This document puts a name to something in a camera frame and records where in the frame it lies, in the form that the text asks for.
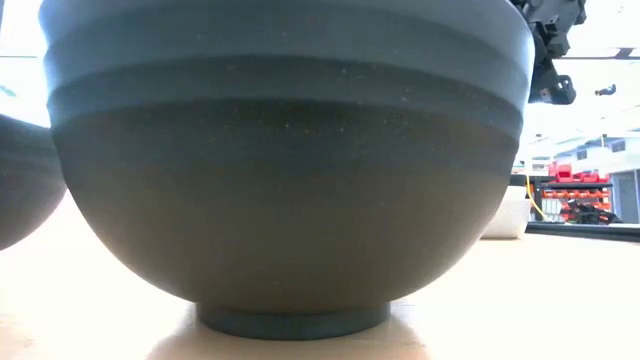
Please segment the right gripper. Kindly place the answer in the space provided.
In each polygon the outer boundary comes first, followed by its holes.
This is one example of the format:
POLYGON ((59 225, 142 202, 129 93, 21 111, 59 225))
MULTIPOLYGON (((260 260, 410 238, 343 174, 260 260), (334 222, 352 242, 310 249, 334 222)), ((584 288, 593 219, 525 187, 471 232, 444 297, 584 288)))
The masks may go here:
POLYGON ((576 98, 568 75, 559 75, 550 58, 561 58, 568 50, 568 32, 586 20, 586 0, 509 0, 531 30, 535 57, 530 103, 571 105, 576 98))

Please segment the light grey bowl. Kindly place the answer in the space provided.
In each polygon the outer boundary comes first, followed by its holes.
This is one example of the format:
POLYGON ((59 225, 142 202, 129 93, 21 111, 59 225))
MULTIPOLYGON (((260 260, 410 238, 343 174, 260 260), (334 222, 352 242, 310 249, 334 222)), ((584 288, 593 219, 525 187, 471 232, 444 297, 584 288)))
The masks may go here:
POLYGON ((525 233, 531 211, 525 186, 509 186, 482 239, 517 239, 525 233))

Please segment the black bowl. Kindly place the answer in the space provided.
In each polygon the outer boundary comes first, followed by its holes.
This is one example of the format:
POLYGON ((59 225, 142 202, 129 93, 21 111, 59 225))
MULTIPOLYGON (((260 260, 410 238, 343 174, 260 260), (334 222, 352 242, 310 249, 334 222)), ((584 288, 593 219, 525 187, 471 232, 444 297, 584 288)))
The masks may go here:
POLYGON ((43 0, 49 84, 116 67, 235 56, 362 62, 460 81, 515 106, 533 41, 508 0, 43 0))
POLYGON ((66 184, 127 268, 210 327, 357 332, 450 270, 509 182, 521 110, 397 66, 163 61, 55 90, 66 184))
POLYGON ((0 251, 38 229, 66 190, 51 131, 0 114, 0 251))

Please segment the red storage bin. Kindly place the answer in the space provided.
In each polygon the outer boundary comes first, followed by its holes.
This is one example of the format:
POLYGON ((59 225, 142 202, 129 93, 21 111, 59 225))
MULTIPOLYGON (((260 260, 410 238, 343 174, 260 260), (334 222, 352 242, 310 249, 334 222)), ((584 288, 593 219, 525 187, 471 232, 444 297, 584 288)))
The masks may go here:
POLYGON ((572 183, 574 181, 571 164, 553 162, 548 166, 548 175, 556 183, 572 183))

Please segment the shelf with orange bins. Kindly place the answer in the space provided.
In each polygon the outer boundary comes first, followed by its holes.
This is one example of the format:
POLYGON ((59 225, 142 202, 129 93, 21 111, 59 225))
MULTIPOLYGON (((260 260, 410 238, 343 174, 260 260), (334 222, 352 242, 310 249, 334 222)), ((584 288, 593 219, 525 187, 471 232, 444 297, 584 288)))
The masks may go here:
POLYGON ((572 183, 556 183, 548 174, 529 176, 531 220, 569 223, 561 211, 571 200, 613 213, 613 184, 608 175, 600 175, 597 170, 573 171, 573 179, 572 183))

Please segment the black bag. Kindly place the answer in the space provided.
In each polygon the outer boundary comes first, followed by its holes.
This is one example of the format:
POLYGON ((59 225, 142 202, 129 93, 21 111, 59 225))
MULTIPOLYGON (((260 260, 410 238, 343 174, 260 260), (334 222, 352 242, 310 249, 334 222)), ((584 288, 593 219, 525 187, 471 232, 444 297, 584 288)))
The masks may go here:
POLYGON ((567 216, 567 221, 583 225, 610 225, 622 223, 622 220, 614 213, 601 210, 591 204, 583 204, 574 200, 566 203, 567 207, 561 211, 567 216))

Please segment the grey door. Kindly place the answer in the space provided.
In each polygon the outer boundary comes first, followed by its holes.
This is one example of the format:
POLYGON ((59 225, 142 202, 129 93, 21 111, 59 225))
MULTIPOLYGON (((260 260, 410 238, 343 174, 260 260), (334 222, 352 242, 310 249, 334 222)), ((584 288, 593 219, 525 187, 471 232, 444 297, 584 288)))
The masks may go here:
POLYGON ((640 224, 640 185, 636 171, 614 173, 614 213, 624 222, 640 224))

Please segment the black aluminium table frame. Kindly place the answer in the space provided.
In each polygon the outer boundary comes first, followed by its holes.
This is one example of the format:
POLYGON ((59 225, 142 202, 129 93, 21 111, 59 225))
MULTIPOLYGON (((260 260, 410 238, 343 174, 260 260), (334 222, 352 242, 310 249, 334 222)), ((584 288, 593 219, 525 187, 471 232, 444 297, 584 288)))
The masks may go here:
POLYGON ((640 244, 640 224, 587 225, 551 222, 529 222, 529 234, 588 238, 640 244))

